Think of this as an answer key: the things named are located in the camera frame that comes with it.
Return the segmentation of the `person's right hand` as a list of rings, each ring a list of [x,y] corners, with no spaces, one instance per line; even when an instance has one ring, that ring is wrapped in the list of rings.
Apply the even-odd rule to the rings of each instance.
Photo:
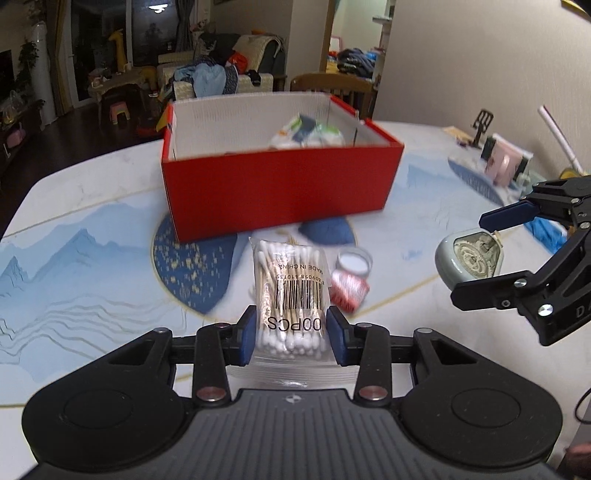
[[[591,478],[591,443],[586,442],[569,447],[564,462],[567,471],[582,479]]]

